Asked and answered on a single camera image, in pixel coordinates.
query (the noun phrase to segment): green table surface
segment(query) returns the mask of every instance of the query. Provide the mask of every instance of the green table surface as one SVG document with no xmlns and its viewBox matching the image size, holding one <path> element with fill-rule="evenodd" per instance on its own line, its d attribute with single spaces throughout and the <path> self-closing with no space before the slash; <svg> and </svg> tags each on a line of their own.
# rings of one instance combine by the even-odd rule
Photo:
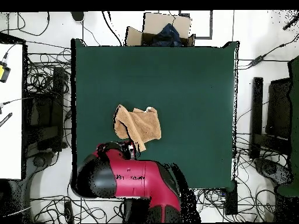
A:
<svg viewBox="0 0 299 224">
<path fill-rule="evenodd" d="M 191 188 L 230 187 L 235 49 L 77 45 L 77 162 L 99 143 L 121 141 L 119 104 L 152 106 L 162 138 L 139 159 L 178 164 Z"/>
</svg>

